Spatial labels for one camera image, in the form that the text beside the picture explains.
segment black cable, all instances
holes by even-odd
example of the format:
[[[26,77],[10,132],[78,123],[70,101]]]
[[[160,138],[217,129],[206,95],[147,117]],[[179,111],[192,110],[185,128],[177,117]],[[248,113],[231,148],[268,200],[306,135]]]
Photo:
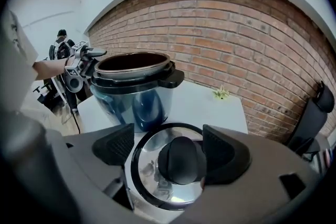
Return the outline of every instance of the black cable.
[[[70,58],[70,56],[68,56],[68,58],[67,58],[67,60],[65,61],[65,64],[64,64],[64,77],[65,77],[65,72],[66,72],[65,67],[67,66],[67,63],[68,63],[68,61],[69,61],[69,58]],[[67,87],[67,85],[66,85],[66,83],[65,83],[65,79],[63,79],[63,83],[64,83],[64,86],[65,86],[65,90],[69,90],[68,87]],[[67,98],[67,95],[64,94],[64,96],[65,96],[65,99],[67,100],[67,103],[68,103],[68,105],[69,105],[69,107],[70,107],[70,103],[69,103],[69,100],[68,100],[68,98]],[[73,119],[75,120],[75,124],[76,124],[77,129],[78,129],[78,134],[80,134],[80,128],[79,128],[79,125],[78,125],[78,123],[77,123],[75,114],[74,114],[74,112],[72,111],[71,107],[70,107],[70,113],[71,113]]]

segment green plant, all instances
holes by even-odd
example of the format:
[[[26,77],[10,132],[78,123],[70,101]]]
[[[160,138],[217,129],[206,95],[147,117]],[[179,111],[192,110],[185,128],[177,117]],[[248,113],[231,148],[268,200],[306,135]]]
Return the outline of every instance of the green plant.
[[[221,85],[221,87],[218,90],[213,91],[213,93],[214,93],[215,98],[218,98],[221,100],[228,98],[230,95],[229,91],[225,90],[223,85]]]

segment white table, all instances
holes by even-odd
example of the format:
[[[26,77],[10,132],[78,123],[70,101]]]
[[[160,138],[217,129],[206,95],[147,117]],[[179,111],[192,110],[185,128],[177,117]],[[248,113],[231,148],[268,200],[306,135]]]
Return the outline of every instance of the white table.
[[[203,124],[209,124],[247,134],[247,125],[240,99],[229,96],[226,100],[218,100],[214,98],[212,91],[210,88],[183,81],[180,86],[174,89],[171,112],[165,123],[183,122],[200,129]],[[81,102],[78,105],[78,111],[81,116],[81,131],[83,133],[114,126],[93,96]],[[131,180],[130,167],[133,152],[144,135],[145,133],[135,133],[134,135],[134,147],[125,163],[127,184],[133,199],[137,200],[136,203],[141,204],[141,208],[150,208],[153,220],[168,223],[180,215],[182,211],[166,211],[150,205],[140,196]],[[144,216],[140,210],[135,213]]]

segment inner pot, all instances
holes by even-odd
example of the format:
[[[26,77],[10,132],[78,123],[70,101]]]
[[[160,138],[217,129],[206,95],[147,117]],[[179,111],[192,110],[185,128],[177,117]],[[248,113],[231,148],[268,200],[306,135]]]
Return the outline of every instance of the inner pot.
[[[161,71],[170,58],[157,52],[133,52],[109,57],[97,63],[99,76],[110,79],[135,79]]]

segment brick wall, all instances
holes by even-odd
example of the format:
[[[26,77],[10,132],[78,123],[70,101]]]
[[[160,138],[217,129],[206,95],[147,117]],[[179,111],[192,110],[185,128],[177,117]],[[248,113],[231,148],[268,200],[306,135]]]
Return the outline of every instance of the brick wall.
[[[336,57],[317,26],[286,0],[126,0],[89,30],[107,56],[169,54],[186,80],[241,98],[248,131],[285,141],[323,80],[336,96]],[[321,130],[336,127],[336,111]]]

